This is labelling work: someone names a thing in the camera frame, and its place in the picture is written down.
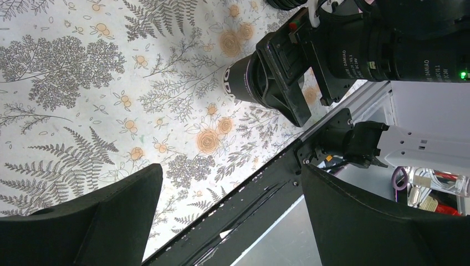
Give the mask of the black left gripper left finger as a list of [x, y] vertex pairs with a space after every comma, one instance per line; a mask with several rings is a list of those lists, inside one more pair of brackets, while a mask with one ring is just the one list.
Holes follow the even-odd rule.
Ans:
[[162, 183], [153, 163], [68, 202], [1, 218], [1, 264], [140, 265]]

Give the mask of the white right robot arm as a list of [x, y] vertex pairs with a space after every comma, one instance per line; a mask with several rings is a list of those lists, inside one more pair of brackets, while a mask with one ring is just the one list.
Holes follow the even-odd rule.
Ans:
[[[245, 79], [255, 99], [294, 125], [310, 117], [298, 80], [312, 68], [329, 106], [359, 79], [469, 83], [468, 1], [356, 1], [339, 15], [334, 2], [308, 1], [258, 44]], [[415, 166], [464, 174], [469, 142], [432, 137], [378, 122], [325, 130], [315, 147], [343, 164]]]

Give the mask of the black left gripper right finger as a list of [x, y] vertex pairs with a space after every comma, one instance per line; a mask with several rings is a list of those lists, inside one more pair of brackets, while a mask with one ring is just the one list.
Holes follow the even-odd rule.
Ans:
[[323, 265], [468, 265], [469, 217], [399, 204], [304, 165], [301, 184]]

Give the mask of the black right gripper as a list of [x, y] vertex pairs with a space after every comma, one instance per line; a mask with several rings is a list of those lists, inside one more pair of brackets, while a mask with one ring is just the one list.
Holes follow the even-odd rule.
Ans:
[[338, 103], [357, 80], [373, 80], [366, 59], [370, 29], [365, 13], [341, 16], [321, 10], [317, 27], [308, 19], [301, 26], [301, 45], [287, 35], [268, 33], [256, 45], [266, 75], [264, 103], [302, 127], [311, 112], [299, 80], [309, 67], [324, 106]]

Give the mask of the black paper coffee cup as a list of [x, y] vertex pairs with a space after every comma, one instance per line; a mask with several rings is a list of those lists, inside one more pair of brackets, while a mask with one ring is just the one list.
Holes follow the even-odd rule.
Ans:
[[262, 104], [266, 74], [258, 54], [231, 64], [224, 72], [223, 87], [226, 94], [235, 99]]

